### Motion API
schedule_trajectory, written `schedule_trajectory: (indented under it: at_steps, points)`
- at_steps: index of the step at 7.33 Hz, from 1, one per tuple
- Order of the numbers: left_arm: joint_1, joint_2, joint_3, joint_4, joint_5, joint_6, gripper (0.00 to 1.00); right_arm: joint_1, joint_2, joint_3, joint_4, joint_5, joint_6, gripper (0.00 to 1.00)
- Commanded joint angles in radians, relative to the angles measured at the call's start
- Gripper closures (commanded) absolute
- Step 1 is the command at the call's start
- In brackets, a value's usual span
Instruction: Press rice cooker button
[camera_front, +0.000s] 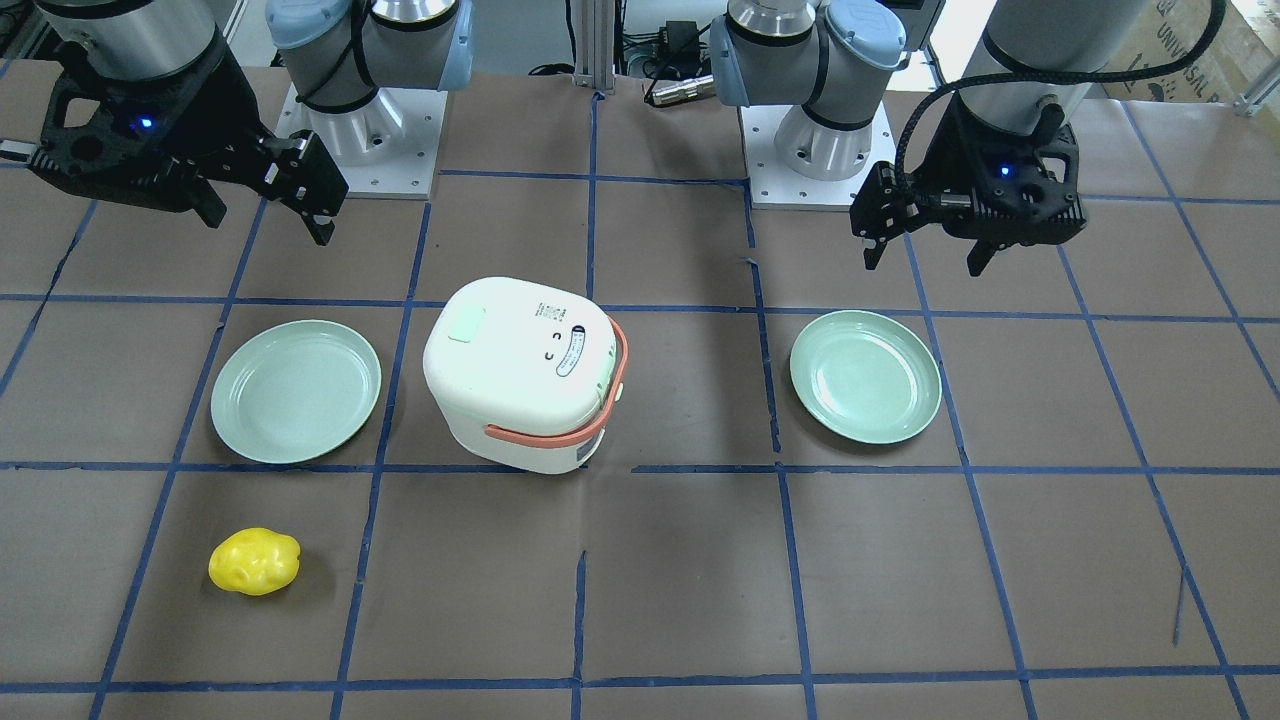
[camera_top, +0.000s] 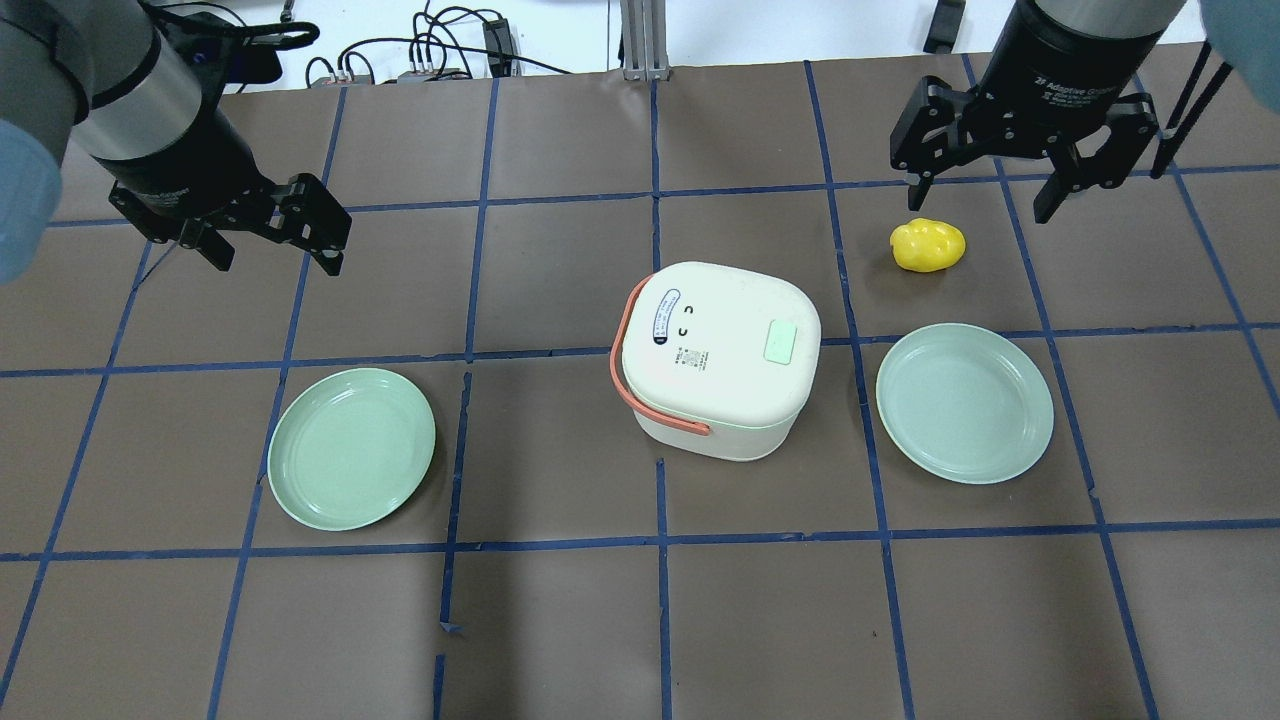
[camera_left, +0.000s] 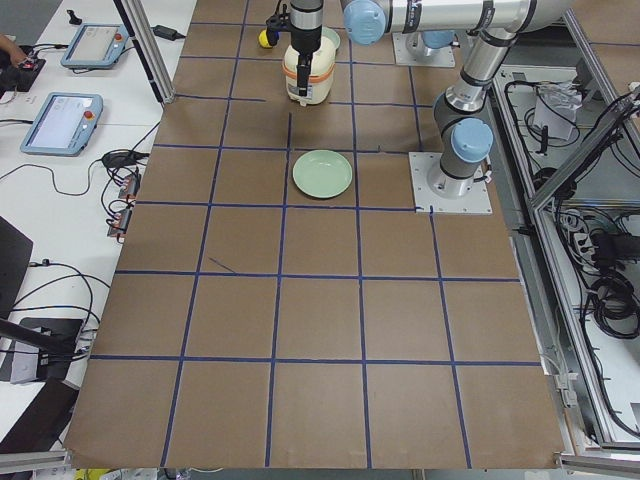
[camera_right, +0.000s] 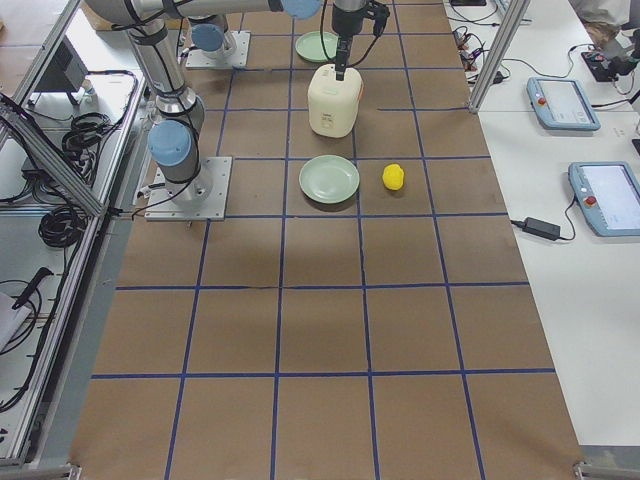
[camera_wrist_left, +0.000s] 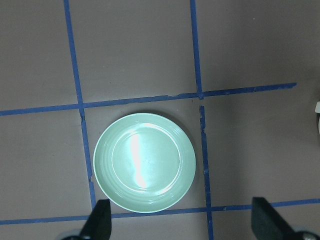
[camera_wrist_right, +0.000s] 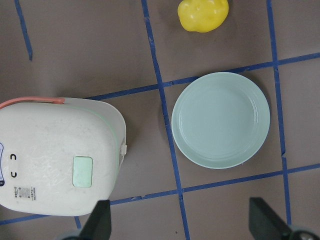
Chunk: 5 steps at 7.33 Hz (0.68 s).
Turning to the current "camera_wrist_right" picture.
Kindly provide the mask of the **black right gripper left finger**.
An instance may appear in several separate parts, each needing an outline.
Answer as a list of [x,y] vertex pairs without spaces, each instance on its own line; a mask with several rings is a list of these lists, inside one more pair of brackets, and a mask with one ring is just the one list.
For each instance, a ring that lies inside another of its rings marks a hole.
[[97,202],[86,224],[82,228],[79,240],[109,240],[111,236],[111,206],[109,200]]

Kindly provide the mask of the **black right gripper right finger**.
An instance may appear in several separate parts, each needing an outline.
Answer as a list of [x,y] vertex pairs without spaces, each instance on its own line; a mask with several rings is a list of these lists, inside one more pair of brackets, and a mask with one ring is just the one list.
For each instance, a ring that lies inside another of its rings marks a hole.
[[261,197],[249,199],[249,231],[255,240],[288,240],[292,233]]

